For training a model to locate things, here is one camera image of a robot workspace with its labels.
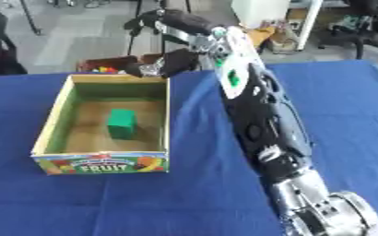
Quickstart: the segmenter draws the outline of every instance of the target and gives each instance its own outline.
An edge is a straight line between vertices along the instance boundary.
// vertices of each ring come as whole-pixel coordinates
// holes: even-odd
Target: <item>fruit box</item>
[[[72,75],[31,156],[48,174],[169,171],[169,80]],[[133,137],[112,138],[113,109],[133,111]]]

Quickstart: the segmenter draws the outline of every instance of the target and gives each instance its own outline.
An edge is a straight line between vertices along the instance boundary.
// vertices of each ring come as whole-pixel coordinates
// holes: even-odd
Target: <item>green block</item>
[[[132,139],[135,133],[136,116],[134,111],[112,109],[107,127],[110,136],[116,139]]]

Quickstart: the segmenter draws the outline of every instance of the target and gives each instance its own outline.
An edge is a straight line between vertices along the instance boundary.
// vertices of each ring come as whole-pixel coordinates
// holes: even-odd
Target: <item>floor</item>
[[[43,36],[30,31],[18,0],[9,1],[14,7],[6,8],[0,3],[0,10],[9,17],[7,32],[18,46],[19,60],[32,74],[72,72],[78,61],[126,54],[129,36],[123,30],[123,24],[135,13],[134,1],[112,0],[99,8],[86,9],[83,2],[69,7],[62,1],[61,7],[55,8],[45,0],[27,0]],[[197,15],[223,23],[237,23],[230,10],[230,0],[191,0],[191,3]],[[184,0],[173,0],[170,4],[184,9]],[[143,4],[144,10],[156,6],[153,0]],[[319,50],[316,42],[317,39],[312,37],[300,53],[279,55],[266,51],[262,57],[267,63],[335,61],[354,57],[355,52],[350,46]],[[159,37],[152,35],[150,30],[144,31],[136,39],[133,54],[158,53],[159,47]],[[378,66],[378,50],[368,47],[365,59]]]

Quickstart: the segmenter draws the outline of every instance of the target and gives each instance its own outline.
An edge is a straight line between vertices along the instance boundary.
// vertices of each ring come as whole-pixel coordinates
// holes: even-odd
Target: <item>robotic arm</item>
[[[289,236],[378,236],[378,216],[360,196],[329,193],[311,162],[312,144],[276,77],[249,37],[179,10],[144,13],[125,24],[170,35],[189,49],[166,53],[153,65],[131,65],[132,75],[169,77],[207,56],[218,75],[234,133]]]

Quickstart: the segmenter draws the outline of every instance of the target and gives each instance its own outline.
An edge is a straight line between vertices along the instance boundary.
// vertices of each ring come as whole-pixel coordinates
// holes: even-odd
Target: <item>blue tablecloth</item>
[[[328,186],[378,211],[378,70],[363,61],[271,68]],[[65,77],[0,77],[0,236],[281,235],[211,72],[171,81],[170,173],[46,176],[30,149]]]

